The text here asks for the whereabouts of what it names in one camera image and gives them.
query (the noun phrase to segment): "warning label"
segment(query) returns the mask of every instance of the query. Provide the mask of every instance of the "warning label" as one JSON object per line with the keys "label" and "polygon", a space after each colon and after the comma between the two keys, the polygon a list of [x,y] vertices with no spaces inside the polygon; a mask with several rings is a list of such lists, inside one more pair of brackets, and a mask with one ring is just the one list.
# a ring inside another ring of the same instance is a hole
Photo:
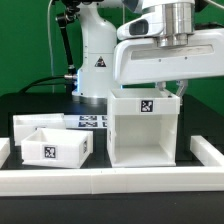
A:
{"label": "warning label", "polygon": [[107,67],[102,57],[96,62],[95,67]]}

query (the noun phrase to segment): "cable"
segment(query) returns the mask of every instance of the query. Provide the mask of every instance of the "cable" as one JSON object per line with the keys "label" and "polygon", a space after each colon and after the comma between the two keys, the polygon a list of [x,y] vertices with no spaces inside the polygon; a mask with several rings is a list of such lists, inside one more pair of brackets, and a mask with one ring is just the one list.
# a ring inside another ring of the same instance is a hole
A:
{"label": "cable", "polygon": [[211,1],[211,0],[204,0],[204,1],[209,3],[209,4],[211,4],[211,5],[214,5],[214,6],[218,7],[218,8],[220,8],[220,9],[224,10],[224,6],[223,5],[220,5],[220,4],[218,4],[218,3],[214,2],[214,1]]}
{"label": "cable", "polygon": [[25,93],[28,89],[30,89],[31,87],[35,86],[36,84],[39,84],[41,82],[46,82],[49,80],[55,80],[55,79],[64,79],[64,76],[53,76],[53,77],[46,77],[43,79],[38,79],[32,83],[30,83],[29,85],[25,86],[24,88],[22,88],[19,93]]}
{"label": "cable", "polygon": [[48,44],[50,51],[50,60],[51,60],[51,76],[54,76],[54,57],[53,57],[53,48],[51,40],[51,5],[54,0],[50,0],[47,10],[47,33],[48,33]]}

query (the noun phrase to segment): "white frame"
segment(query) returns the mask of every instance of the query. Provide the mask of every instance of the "white frame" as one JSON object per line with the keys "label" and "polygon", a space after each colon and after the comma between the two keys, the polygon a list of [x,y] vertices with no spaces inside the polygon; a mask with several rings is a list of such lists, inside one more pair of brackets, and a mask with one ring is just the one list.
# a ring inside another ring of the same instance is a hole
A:
{"label": "white frame", "polygon": [[0,196],[223,191],[224,156],[201,136],[191,151],[204,167],[0,171]]}

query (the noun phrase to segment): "white box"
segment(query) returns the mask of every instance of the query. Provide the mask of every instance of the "white box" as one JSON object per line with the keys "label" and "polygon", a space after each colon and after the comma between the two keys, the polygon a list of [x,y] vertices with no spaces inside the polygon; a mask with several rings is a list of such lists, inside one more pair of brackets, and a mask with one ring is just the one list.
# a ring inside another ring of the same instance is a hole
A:
{"label": "white box", "polygon": [[112,90],[107,129],[112,166],[175,166],[179,109],[180,98],[167,90]]}
{"label": "white box", "polygon": [[10,154],[9,138],[0,138],[0,168]]}
{"label": "white box", "polygon": [[40,128],[21,149],[25,165],[80,168],[93,152],[93,132]]}
{"label": "white box", "polygon": [[35,114],[13,116],[15,145],[20,146],[21,141],[35,132],[37,128],[66,129],[64,114]]}

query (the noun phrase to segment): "metal cylinder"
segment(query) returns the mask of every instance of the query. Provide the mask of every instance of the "metal cylinder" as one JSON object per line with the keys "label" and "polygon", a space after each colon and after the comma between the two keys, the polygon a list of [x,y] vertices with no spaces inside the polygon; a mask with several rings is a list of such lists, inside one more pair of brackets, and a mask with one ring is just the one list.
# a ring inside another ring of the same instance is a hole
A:
{"label": "metal cylinder", "polygon": [[194,4],[173,3],[148,8],[148,12],[160,12],[163,32],[157,36],[159,47],[186,45],[188,34],[194,31]]}

